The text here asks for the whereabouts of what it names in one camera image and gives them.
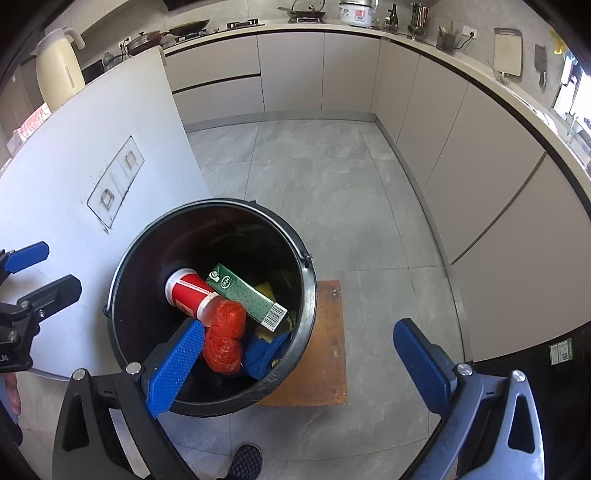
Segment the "person's left hand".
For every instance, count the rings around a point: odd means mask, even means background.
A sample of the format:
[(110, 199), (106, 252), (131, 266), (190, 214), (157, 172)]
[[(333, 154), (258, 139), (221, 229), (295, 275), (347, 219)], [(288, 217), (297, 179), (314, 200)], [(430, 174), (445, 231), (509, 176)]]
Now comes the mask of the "person's left hand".
[(4, 375), (7, 397), (10, 408), (14, 415), (19, 416), (22, 410), (22, 403), (18, 391), (18, 379), (15, 373), (7, 373)]

